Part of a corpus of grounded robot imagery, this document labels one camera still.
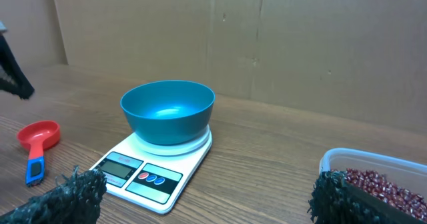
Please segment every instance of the red measuring cup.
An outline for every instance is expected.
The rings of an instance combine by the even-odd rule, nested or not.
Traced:
[[[61,137],[59,124],[54,121],[38,121],[18,132],[17,138],[21,145],[29,150],[25,184],[40,184],[45,176],[45,159],[43,150],[56,145]]]

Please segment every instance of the scoop handle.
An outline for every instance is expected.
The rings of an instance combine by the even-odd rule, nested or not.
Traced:
[[[45,176],[45,158],[43,156],[43,142],[33,143],[29,150],[25,184],[34,186],[41,182]]]

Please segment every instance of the clear plastic container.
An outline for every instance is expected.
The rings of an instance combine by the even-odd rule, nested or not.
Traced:
[[[347,168],[377,171],[385,174],[388,181],[427,197],[426,165],[367,151],[335,148],[327,151],[320,160],[319,173],[330,169],[345,171]]]

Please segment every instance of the bowl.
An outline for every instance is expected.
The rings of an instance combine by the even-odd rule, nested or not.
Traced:
[[[127,122],[142,139],[175,145],[197,137],[206,127],[215,93],[193,81],[156,81],[135,87],[120,101]]]
[[[426,165],[367,151],[335,148],[327,151],[320,160],[319,173],[331,169],[345,171],[346,168],[377,171],[385,174],[388,181],[427,196]]]

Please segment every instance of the cardboard wall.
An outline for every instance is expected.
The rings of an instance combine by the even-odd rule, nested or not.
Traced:
[[[427,0],[56,0],[70,65],[427,131]]]
[[[0,0],[0,20],[20,66],[66,63],[53,0]]]

